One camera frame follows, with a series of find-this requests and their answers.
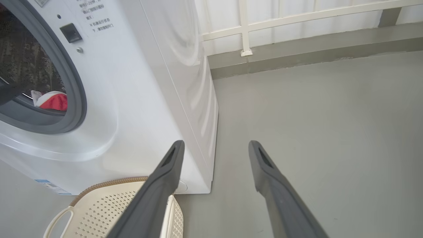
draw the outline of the basket handle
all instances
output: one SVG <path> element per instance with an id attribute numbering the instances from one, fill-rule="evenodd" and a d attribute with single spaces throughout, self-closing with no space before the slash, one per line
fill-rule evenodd
<path id="1" fill-rule="evenodd" d="M 50 238 L 50 234 L 53 230 L 53 227 L 56 225 L 56 223 L 58 222 L 58 220 L 65 215 L 66 212 L 70 211 L 71 212 L 71 217 L 69 218 L 68 224 L 66 224 L 65 229 L 62 232 L 62 235 L 60 237 L 63 237 L 63 235 L 66 232 L 66 229 L 68 229 L 69 223 L 71 223 L 72 217 L 74 216 L 74 212 L 73 212 L 73 208 L 72 206 L 68 206 L 67 208 L 63 209 L 61 212 L 59 212 L 59 214 L 57 214 L 53 220 L 50 222 L 49 226 L 47 226 L 46 231 L 44 232 L 44 236 L 43 238 Z"/>

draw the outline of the concrete floor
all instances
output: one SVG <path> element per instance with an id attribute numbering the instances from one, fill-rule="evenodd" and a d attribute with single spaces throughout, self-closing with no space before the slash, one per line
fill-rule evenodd
<path id="1" fill-rule="evenodd" d="M 330 237 L 420 237 L 423 52 L 214 81 L 219 102 L 210 194 L 176 196 L 184 237 L 272 237 L 255 191 L 261 142 Z"/>
<path id="2" fill-rule="evenodd" d="M 48 224 L 75 196 L 61 196 L 0 160 L 0 237 L 43 237 Z M 63 216 L 51 238 L 60 237 L 69 216 Z"/>

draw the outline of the metal railing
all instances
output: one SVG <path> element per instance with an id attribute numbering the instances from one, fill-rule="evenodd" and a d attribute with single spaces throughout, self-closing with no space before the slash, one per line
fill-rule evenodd
<path id="1" fill-rule="evenodd" d="M 204 5 L 207 8 L 207 0 L 204 0 Z M 320 10 L 320 2 L 322 0 L 314 0 L 313 5 L 313 12 L 307 12 L 297 15 L 291 15 L 287 17 L 282 17 L 282 11 L 284 6 L 285 0 L 279 0 L 279 18 L 277 19 L 270 19 L 264 22 L 255 22 L 248 24 L 248 16 L 247 16 L 247 0 L 238 0 L 239 2 L 239 14 L 241 25 L 223 29 L 212 31 L 209 33 L 203 34 L 203 40 L 213 40 L 225 36 L 232 36 L 236 34 L 242 34 L 242 53 L 241 56 L 252 55 L 250 49 L 250 39 L 248 33 L 250 31 L 261 30 L 281 25 L 288 25 L 298 22 L 306 22 L 316 19 L 328 18 L 328 17 L 336 17 L 341 15 L 349 15 L 361 12 L 368 12 L 368 11 L 377 11 L 377 10 L 384 10 L 390 8 L 400 8 L 406 6 L 413 6 L 423 4 L 423 0 L 386 0 L 386 1 L 379 1 L 379 2 L 372 2 L 366 4 L 359 4 L 354 5 L 354 0 L 349 1 L 349 6 L 344 6 L 340 8 L 332 8 L 326 10 Z M 208 28 L 211 29 L 210 21 L 209 21 L 209 12 L 205 10 L 206 18 L 208 19 Z"/>

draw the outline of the perforated basket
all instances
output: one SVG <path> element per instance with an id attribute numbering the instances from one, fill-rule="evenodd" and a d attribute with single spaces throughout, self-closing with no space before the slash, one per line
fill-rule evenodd
<path id="1" fill-rule="evenodd" d="M 105 238 L 146 180 L 147 177 L 114 180 L 84 190 L 50 222 L 44 238 L 49 238 L 54 225 L 66 212 L 71 217 L 62 238 Z M 182 237 L 183 228 L 181 208 L 170 195 L 160 238 Z"/>

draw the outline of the front-loading washing machine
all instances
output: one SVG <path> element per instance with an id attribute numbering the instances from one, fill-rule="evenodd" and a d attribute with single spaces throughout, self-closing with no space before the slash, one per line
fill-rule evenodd
<path id="1" fill-rule="evenodd" d="M 209 193 L 218 105 L 192 0 L 0 0 L 0 157 L 59 194 L 149 175 L 176 140 L 177 193 Z M 34 106 L 31 90 L 67 96 Z"/>

